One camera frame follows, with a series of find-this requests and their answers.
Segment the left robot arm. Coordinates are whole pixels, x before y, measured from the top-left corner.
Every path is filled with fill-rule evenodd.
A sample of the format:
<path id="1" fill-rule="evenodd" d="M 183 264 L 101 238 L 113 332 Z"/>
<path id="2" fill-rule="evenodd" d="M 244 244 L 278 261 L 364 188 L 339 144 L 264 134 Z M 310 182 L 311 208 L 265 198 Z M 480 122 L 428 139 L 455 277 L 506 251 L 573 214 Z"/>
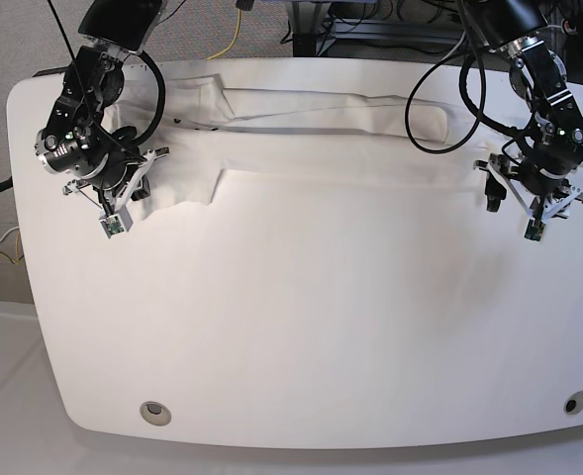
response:
<path id="1" fill-rule="evenodd" d="M 463 104 L 475 127 L 488 127 L 519 150 L 518 156 L 502 150 L 475 161 L 475 168 L 486 174 L 487 210 L 498 212 L 507 195 L 518 196 L 524 187 L 533 196 L 531 203 L 522 205 L 529 217 L 526 237 L 539 240 L 550 220 L 567 218 L 573 202 L 583 203 L 583 191 L 568 180 L 583 167 L 583 115 L 567 86 L 563 62 L 538 36 L 547 21 L 534 2 L 459 1 L 456 6 L 468 41 L 460 54 L 458 88 Z M 512 88 L 531 112 L 523 128 L 488 117 L 484 97 L 472 102 L 467 75 L 472 65 L 485 70 L 484 53 L 506 56 Z"/>

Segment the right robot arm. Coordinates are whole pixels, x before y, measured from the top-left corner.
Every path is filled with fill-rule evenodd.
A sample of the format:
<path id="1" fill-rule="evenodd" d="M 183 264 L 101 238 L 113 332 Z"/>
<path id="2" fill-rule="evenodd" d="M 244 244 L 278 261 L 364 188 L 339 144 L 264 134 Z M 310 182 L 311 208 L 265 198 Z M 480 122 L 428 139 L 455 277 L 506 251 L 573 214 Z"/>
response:
<path id="1" fill-rule="evenodd" d="M 60 95 L 37 134 L 35 152 L 43 167 L 50 173 L 69 172 L 92 187 L 107 217 L 115 214 L 118 198 L 149 195 L 150 158 L 140 147 L 160 123 L 166 86 L 144 46 L 165 6 L 163 1 L 93 2 L 78 28 L 90 43 L 70 55 Z M 102 121 L 123 92 L 123 65 L 130 55 L 140 58 L 155 78 L 155 112 L 143 132 L 133 126 L 109 132 Z"/>

